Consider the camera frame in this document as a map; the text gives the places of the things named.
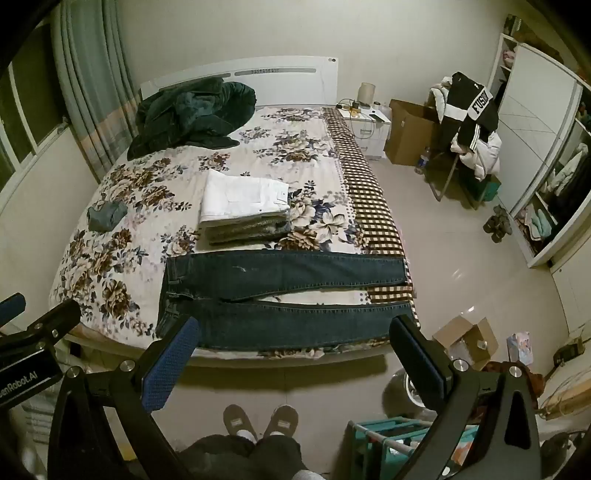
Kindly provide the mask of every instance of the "dark green comforter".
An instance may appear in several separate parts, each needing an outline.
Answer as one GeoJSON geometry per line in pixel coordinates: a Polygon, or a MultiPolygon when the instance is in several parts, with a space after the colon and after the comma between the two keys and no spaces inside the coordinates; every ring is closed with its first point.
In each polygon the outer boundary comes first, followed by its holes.
{"type": "Polygon", "coordinates": [[[249,86],[219,77],[155,93],[139,104],[140,133],[131,142],[127,159],[179,145],[234,147],[239,142],[227,135],[250,120],[255,103],[255,91],[249,86]]]}

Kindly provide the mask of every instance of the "metal screw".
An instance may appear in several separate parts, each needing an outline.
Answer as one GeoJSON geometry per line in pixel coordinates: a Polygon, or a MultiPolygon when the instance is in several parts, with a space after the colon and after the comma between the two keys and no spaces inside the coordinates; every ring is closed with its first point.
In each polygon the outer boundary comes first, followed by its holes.
{"type": "Polygon", "coordinates": [[[521,368],[513,365],[509,367],[509,373],[513,375],[515,378],[519,378],[521,376],[521,368]]]}
{"type": "Polygon", "coordinates": [[[80,367],[69,368],[68,371],[66,372],[66,375],[69,378],[76,378],[78,375],[80,375],[80,367]]]}
{"type": "Polygon", "coordinates": [[[457,360],[453,361],[453,368],[460,372],[465,372],[466,370],[468,370],[468,362],[462,360],[461,358],[458,358],[457,360]]]}
{"type": "Polygon", "coordinates": [[[135,368],[135,362],[133,360],[124,360],[119,365],[119,369],[123,372],[131,372],[135,368]]]}

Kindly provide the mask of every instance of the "white nightstand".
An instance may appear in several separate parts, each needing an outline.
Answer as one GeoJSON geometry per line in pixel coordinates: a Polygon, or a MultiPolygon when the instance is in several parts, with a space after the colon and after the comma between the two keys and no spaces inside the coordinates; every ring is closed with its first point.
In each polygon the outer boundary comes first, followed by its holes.
{"type": "Polygon", "coordinates": [[[358,116],[353,117],[348,110],[339,108],[338,111],[344,117],[347,127],[355,135],[355,141],[363,154],[368,158],[381,158],[392,125],[388,117],[373,108],[363,108],[358,116]],[[370,114],[380,117],[383,122],[371,118],[370,114]]]}

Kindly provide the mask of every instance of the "tiled floor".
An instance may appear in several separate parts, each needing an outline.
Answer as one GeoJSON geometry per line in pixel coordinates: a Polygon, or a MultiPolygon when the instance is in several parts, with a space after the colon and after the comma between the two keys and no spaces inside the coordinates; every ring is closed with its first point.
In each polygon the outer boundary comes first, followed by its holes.
{"type": "MultiPolygon", "coordinates": [[[[546,373],[552,353],[567,337],[548,270],[528,269],[513,237],[494,244],[482,230],[491,208],[472,210],[458,186],[452,184],[449,196],[437,203],[412,167],[393,166],[388,160],[372,166],[404,238],[424,334],[430,336],[460,312],[473,322],[486,316],[500,344],[494,359],[506,359],[508,335],[527,330],[533,370],[546,373]]],[[[310,367],[187,368],[154,418],[169,441],[189,445],[224,432],[222,412],[230,403],[240,404],[263,432],[273,409],[288,402],[300,413],[295,438],[304,462],[317,472],[334,472],[339,469],[335,460],[342,460],[344,449],[339,450],[348,420],[402,411],[395,405],[399,390],[389,385],[399,368],[393,352],[310,367]]]]}

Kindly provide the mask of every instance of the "shoes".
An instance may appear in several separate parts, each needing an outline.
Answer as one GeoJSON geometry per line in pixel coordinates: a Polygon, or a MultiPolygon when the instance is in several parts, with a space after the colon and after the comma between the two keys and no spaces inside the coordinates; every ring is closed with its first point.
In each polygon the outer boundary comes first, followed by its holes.
{"type": "Polygon", "coordinates": [[[277,407],[269,420],[269,425],[263,437],[268,437],[273,432],[279,432],[286,437],[293,437],[296,432],[298,414],[294,407],[282,405],[277,407]]]}
{"type": "Polygon", "coordinates": [[[223,422],[230,435],[238,435],[240,430],[246,430],[254,437],[255,441],[253,443],[257,442],[258,438],[255,429],[252,427],[252,423],[242,407],[239,407],[238,405],[228,405],[223,411],[223,422]]]}
{"type": "MultiPolygon", "coordinates": [[[[256,431],[252,427],[252,423],[242,407],[239,407],[238,405],[228,405],[223,412],[223,422],[230,435],[239,435],[248,438],[252,443],[258,441],[256,431]]],[[[281,434],[286,437],[293,437],[293,434],[296,432],[297,423],[298,414],[295,408],[289,405],[281,405],[273,412],[263,437],[268,437],[271,434],[281,434]]]]}
{"type": "Polygon", "coordinates": [[[493,210],[495,214],[486,221],[482,229],[486,233],[492,233],[492,241],[498,244],[505,235],[511,235],[513,230],[507,211],[501,205],[496,205],[493,210]]]}

